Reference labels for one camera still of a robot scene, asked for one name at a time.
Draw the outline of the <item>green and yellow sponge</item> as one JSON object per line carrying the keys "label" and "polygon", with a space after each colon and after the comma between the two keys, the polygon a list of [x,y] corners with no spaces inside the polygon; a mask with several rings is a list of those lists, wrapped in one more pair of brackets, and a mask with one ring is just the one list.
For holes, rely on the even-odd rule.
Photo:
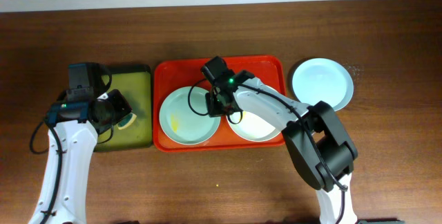
{"label": "green and yellow sponge", "polygon": [[119,130],[128,128],[132,125],[132,123],[134,123],[136,118],[137,116],[134,113],[129,113],[117,123],[117,128]]}

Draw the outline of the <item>white plate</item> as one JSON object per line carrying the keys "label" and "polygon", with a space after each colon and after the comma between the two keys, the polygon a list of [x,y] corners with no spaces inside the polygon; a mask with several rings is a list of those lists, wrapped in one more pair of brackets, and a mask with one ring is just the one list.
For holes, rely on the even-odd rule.
{"label": "white plate", "polygon": [[226,117],[233,132],[251,142],[266,142],[280,134],[275,127],[250,112],[236,112]]}

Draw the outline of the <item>pale green plate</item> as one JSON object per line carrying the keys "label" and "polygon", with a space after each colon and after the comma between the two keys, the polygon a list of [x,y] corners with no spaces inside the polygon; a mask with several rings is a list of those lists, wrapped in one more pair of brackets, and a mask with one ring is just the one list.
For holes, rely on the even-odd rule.
{"label": "pale green plate", "polygon": [[220,126],[220,117],[209,117],[206,89],[185,86],[173,91],[160,107],[160,126],[175,143],[197,145],[211,138]]}

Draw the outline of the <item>light blue plate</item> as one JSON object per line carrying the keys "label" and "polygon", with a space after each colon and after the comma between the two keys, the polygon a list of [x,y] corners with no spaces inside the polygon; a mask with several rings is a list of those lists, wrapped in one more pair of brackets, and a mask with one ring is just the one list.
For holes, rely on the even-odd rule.
{"label": "light blue plate", "polygon": [[354,83],[347,69],[331,59],[313,58],[296,67],[289,79],[292,91],[302,103],[324,101],[333,110],[346,107],[354,94]]}

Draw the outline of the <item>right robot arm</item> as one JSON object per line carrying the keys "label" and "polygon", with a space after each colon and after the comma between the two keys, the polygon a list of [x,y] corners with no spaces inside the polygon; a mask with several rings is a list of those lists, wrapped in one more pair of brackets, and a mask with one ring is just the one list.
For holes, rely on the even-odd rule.
{"label": "right robot arm", "polygon": [[214,83],[205,95],[211,117],[247,111],[281,132],[291,161],[313,189],[321,223],[357,223],[350,180],[357,149],[330,105],[299,103],[259,79]]}

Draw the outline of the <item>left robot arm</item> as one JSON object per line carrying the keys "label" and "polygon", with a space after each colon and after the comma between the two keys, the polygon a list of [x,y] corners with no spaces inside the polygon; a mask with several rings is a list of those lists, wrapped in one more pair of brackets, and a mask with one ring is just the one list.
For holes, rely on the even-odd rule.
{"label": "left robot arm", "polygon": [[30,223],[86,222],[88,173],[98,137],[131,112],[117,89],[51,105],[43,120],[48,127],[48,160]]}

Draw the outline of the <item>black tray with green liner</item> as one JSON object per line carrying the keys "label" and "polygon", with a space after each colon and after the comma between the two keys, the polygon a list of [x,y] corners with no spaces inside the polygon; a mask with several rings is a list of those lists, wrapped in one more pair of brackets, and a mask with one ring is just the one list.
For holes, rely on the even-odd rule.
{"label": "black tray with green liner", "polygon": [[126,98],[137,116],[126,129],[107,130],[99,135],[96,152],[147,148],[153,144],[151,70],[146,64],[120,64],[109,68],[110,90],[117,89]]}

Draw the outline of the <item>red plastic serving tray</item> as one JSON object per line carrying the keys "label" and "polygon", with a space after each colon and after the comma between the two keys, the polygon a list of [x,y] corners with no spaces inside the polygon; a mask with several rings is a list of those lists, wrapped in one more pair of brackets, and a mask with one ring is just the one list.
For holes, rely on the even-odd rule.
{"label": "red plastic serving tray", "polygon": [[[247,70],[279,93],[283,95],[286,93],[282,64],[276,57],[272,55],[252,55],[226,57],[224,60],[227,66],[235,72]],[[201,67],[206,62],[208,62],[207,58],[167,61],[162,62],[155,69],[153,86],[153,142],[155,146],[164,152],[185,152],[275,147],[284,144],[280,134],[269,141],[247,141],[234,133],[225,117],[221,118],[220,126],[214,135],[201,144],[178,144],[166,136],[160,127],[160,107],[162,103],[173,91],[185,86],[192,86],[201,80],[203,78]]]}

